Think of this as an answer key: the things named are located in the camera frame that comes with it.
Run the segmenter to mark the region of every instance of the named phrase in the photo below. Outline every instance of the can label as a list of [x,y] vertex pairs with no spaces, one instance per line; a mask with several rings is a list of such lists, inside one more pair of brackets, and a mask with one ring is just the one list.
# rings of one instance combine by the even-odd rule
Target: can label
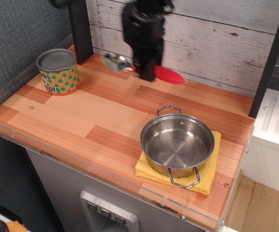
[[80,83],[76,62],[66,70],[46,72],[40,70],[46,89],[55,95],[65,95],[75,91]]

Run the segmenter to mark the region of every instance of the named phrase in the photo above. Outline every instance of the gray cabinet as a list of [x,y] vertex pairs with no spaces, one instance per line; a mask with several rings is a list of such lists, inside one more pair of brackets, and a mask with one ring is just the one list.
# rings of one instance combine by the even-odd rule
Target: gray cabinet
[[91,211],[84,212],[80,199],[82,191],[98,196],[136,215],[139,219],[140,232],[204,231],[161,208],[130,196],[53,159],[31,150],[27,152],[65,232],[97,232],[93,231],[95,226],[91,224],[96,221],[108,222],[108,220],[101,220],[96,214],[86,219],[87,215],[91,215]]

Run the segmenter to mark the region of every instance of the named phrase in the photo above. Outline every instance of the wooden countertop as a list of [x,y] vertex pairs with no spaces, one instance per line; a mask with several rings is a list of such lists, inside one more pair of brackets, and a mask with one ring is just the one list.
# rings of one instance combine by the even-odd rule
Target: wooden countertop
[[[254,119],[253,99],[186,80],[152,83],[115,73],[94,54],[78,65],[81,84],[66,96],[48,93],[39,75],[0,106],[0,135],[213,231],[222,220]],[[208,196],[136,177],[140,132],[165,105],[222,134]]]

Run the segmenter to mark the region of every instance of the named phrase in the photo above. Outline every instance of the metal pot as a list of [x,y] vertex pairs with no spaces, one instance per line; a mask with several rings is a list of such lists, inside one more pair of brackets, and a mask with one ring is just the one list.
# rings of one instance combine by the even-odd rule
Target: metal pot
[[[166,108],[179,114],[159,115]],[[213,152],[215,141],[209,127],[196,117],[185,115],[167,105],[157,111],[140,134],[140,145],[148,164],[158,173],[169,176],[172,184],[190,189],[200,182],[198,171]],[[174,177],[187,177],[196,172],[197,181],[190,186],[174,182]]]

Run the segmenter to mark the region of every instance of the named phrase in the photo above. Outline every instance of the yellow cloth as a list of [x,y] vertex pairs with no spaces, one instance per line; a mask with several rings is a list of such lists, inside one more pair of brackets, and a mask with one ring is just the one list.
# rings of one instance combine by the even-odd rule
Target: yellow cloth
[[[201,182],[197,185],[194,185],[194,187],[190,189],[191,191],[199,192],[204,195],[208,195],[210,193],[211,184],[216,172],[217,158],[220,149],[221,134],[217,131],[213,131],[212,133],[215,138],[215,148],[212,152],[212,155],[206,160],[203,168],[198,172],[201,178]],[[138,163],[135,166],[135,170],[136,176],[175,186],[171,183],[169,176],[158,173],[148,164],[143,152],[139,158]],[[189,186],[197,181],[197,177],[194,172],[194,174],[188,177],[174,178],[174,181],[183,186]]]

